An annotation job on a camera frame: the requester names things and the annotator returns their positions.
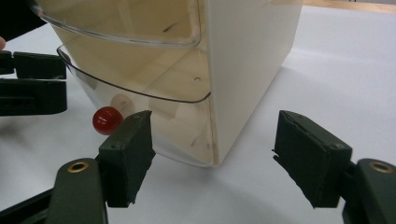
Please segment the table surface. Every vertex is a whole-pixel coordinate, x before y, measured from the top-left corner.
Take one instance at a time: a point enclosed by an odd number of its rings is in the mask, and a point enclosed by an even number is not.
[[[396,15],[303,7],[293,49],[219,168],[156,156],[137,202],[108,209],[110,223],[343,223],[313,209],[273,159],[280,109],[303,114],[354,148],[352,160],[396,164]],[[46,25],[7,50],[56,53]],[[93,158],[106,139],[72,76],[62,114],[0,118],[0,210],[53,186],[58,168]]]

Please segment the wooden floor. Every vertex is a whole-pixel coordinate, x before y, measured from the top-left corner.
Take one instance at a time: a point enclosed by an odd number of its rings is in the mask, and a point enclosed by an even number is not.
[[[335,0],[304,0],[304,5],[312,7],[333,7],[381,13],[396,13],[396,5],[384,5],[374,3],[345,2]]]

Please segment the hole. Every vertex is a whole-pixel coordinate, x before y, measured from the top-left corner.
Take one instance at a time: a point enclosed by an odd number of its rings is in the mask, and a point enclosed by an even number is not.
[[[372,162],[370,162],[370,166],[371,166],[373,169],[375,169],[375,170],[377,170],[378,172],[381,172],[381,173],[385,173],[385,174],[391,174],[391,173],[393,173],[392,167],[388,166],[388,165],[385,164],[385,163],[379,162],[379,161],[372,161]]]
[[[85,169],[87,169],[89,164],[85,161],[78,161],[67,168],[69,173],[79,173]]]

